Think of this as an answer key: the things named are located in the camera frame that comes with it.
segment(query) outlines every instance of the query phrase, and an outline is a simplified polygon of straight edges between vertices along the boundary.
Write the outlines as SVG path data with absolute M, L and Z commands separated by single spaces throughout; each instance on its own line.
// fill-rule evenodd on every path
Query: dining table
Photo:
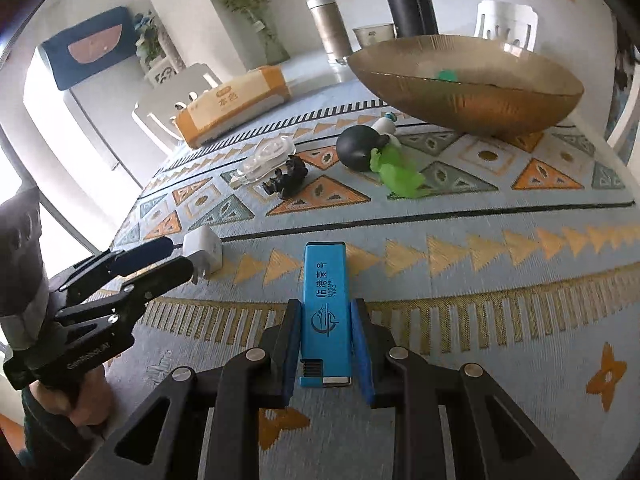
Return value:
M 338 160 L 345 128 L 387 112 L 428 196 L 399 198 Z M 238 165 L 279 136 L 308 168 L 302 188 L 281 200 L 261 182 L 232 187 Z M 339 241 L 350 297 L 397 345 L 447 368 L 480 364 L 581 479 L 614 479 L 640 442 L 638 196 L 604 139 L 569 118 L 476 137 L 408 116 L 353 77 L 199 149 L 182 145 L 112 248 L 166 236 L 176 256 L 185 234 L 207 225 L 223 266 L 147 303 L 135 344 L 109 363 L 111 428 L 175 367 L 219 367 L 256 346 L 302 298 L 305 245 Z M 260 410 L 259 447 L 264 480 L 388 479 L 394 410 L 370 409 L 357 384 L 296 386 L 289 407 Z

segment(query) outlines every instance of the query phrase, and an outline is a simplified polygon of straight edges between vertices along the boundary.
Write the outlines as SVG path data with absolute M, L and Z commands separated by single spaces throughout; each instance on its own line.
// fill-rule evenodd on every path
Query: green toy dinosaur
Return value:
M 424 175 L 406 166 L 402 153 L 391 143 L 381 150 L 371 150 L 371 171 L 379 174 L 382 183 L 394 194 L 403 198 L 428 196 L 430 191 L 424 187 Z

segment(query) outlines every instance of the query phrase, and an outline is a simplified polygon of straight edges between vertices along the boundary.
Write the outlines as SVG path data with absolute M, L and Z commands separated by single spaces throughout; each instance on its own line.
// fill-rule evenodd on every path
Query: black stripe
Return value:
M 427 220 L 443 220 L 449 218 L 472 218 L 479 216 L 511 215 L 522 213 L 537 213 L 546 211 L 568 211 L 568 210 L 589 210 L 589 209 L 620 209 L 625 207 L 635 207 L 636 202 L 617 202 L 611 204 L 564 204 L 549 206 L 526 206 L 507 207 L 502 209 L 487 209 L 474 211 L 453 211 L 446 213 L 425 213 L 410 216 L 397 216 L 393 218 L 372 218 L 369 220 L 354 220 L 351 222 L 337 222 L 335 224 L 312 225 L 306 227 L 294 227 L 290 229 L 280 229 L 277 231 L 266 231 L 261 233 L 248 233 L 245 235 L 222 237 L 223 242 L 235 242 L 238 240 L 254 240 L 255 238 L 272 238 L 276 236 L 288 236 L 304 233 L 319 233 L 324 231 L 336 231 L 341 229 L 351 229 L 354 227 L 366 227 L 377 225 L 407 224 L 411 222 L 424 222 Z

